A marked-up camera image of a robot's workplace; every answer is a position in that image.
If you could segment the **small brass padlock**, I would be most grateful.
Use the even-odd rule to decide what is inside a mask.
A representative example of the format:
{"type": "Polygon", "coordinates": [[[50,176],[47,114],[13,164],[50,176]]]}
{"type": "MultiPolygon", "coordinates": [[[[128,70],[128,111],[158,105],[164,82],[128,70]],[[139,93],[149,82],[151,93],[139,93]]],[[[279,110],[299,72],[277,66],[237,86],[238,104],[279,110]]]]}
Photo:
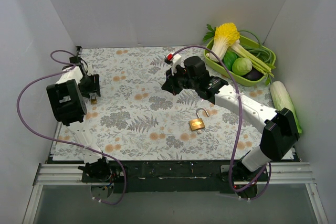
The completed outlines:
{"type": "Polygon", "coordinates": [[[97,96],[96,95],[92,94],[90,96],[90,103],[91,104],[97,104],[97,96]]]}

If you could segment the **large brass padlock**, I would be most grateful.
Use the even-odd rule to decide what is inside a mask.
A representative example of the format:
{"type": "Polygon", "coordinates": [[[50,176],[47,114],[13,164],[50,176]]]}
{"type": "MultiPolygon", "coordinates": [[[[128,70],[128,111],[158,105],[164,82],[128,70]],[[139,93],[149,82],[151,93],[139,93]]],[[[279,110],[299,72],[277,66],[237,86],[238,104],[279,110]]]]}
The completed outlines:
{"type": "Polygon", "coordinates": [[[189,121],[189,126],[190,126],[191,131],[198,131],[198,130],[202,130],[202,129],[205,128],[204,121],[200,117],[200,114],[199,114],[200,111],[204,111],[206,116],[209,117],[209,113],[205,108],[203,108],[203,107],[197,108],[196,112],[195,112],[196,119],[193,119],[193,120],[189,121]]]}

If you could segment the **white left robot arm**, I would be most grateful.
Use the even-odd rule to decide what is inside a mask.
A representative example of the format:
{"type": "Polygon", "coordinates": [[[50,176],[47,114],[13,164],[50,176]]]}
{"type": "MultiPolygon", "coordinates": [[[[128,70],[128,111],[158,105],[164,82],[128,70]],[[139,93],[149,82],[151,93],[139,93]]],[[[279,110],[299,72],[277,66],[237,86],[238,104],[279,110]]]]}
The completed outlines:
{"type": "Polygon", "coordinates": [[[63,67],[60,79],[47,86],[49,102],[58,122],[61,122],[73,135],[77,144],[82,146],[84,166],[78,168],[90,178],[100,182],[108,181],[112,170],[108,161],[100,153],[85,120],[87,107],[84,98],[92,94],[100,96],[99,76],[89,72],[82,58],[72,56],[70,64],[63,67]]]}

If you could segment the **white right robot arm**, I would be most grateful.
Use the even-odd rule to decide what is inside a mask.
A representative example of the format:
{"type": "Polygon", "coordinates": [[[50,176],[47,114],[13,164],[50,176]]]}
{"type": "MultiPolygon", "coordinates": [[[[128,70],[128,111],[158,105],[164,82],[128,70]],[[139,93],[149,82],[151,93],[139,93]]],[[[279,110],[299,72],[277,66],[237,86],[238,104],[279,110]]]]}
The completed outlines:
{"type": "Polygon", "coordinates": [[[162,90],[173,95],[183,89],[194,90],[200,98],[241,114],[245,121],[262,133],[259,146],[247,153],[241,160],[242,165],[237,168],[242,180],[251,180],[257,174],[257,169],[267,162],[281,160],[298,141],[295,118],[289,109],[277,111],[237,94],[227,81],[211,76],[198,56],[182,60],[180,55],[169,54],[165,62],[171,68],[166,72],[162,90]]]}

